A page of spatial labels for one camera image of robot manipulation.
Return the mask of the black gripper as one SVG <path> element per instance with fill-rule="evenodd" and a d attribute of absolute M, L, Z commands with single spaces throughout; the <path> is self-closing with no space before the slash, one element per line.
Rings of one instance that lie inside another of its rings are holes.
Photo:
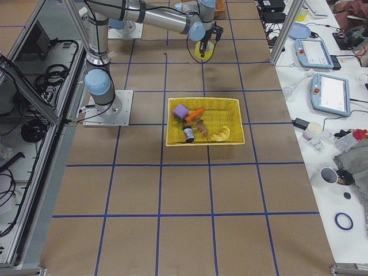
<path fill-rule="evenodd" d="M 215 41 L 220 41 L 223 34 L 223 27 L 214 24 L 211 29 L 207 30 L 205 33 L 205 41 L 209 41 L 212 38 L 212 35 L 215 35 Z M 199 41 L 198 42 L 198 53 L 201 58 L 205 57 L 205 52 L 207 48 L 207 42 Z"/>

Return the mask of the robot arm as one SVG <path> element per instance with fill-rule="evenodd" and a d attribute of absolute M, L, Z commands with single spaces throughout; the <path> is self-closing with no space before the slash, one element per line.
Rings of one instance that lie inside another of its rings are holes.
<path fill-rule="evenodd" d="M 174 7 L 155 6 L 146 1 L 86 1 L 78 10 L 65 2 L 86 50 L 85 89 L 90 102 L 81 120 L 88 127 L 128 126 L 133 91 L 117 90 L 110 75 L 109 40 L 133 40 L 149 25 L 185 35 L 195 41 L 198 57 L 210 60 L 223 29 L 214 20 L 215 1 L 189 1 Z"/>

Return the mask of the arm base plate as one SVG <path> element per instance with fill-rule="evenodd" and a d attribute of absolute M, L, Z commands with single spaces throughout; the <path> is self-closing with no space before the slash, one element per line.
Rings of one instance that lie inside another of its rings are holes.
<path fill-rule="evenodd" d="M 122 28 L 109 27 L 109 40 L 133 40 L 141 39 L 143 33 L 143 24 L 127 21 Z"/>
<path fill-rule="evenodd" d="M 94 105 L 88 108 L 85 113 L 83 125 L 87 127 L 128 127 L 131 116 L 131 108 L 133 102 L 133 90 L 116 90 L 115 99 L 111 106 L 95 105 L 95 102 L 90 96 L 89 105 Z"/>

